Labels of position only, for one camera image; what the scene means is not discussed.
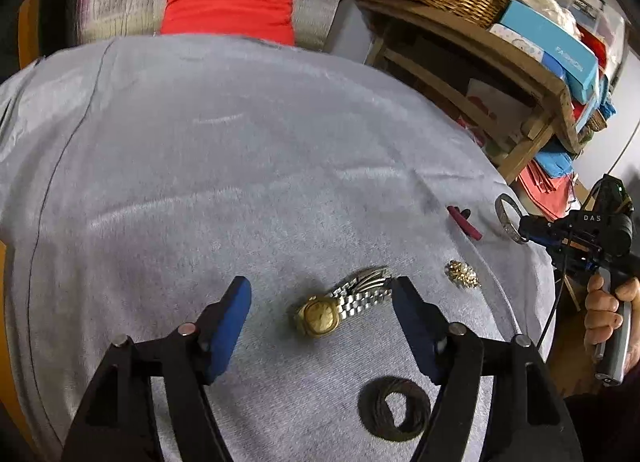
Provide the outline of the right hand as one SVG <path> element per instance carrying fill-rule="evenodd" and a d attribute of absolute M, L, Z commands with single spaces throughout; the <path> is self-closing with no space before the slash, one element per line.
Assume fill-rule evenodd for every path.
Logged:
<path fill-rule="evenodd" d="M 588 282 L 585 300 L 585 336 L 584 345 L 589 356 L 597 344 L 606 342 L 624 323 L 624 318 L 617 313 L 620 303 L 631 304 L 630 335 L 624 373 L 629 373 L 639 362 L 639 280 L 630 278 L 608 294 L 603 289 L 604 278 L 596 272 Z"/>

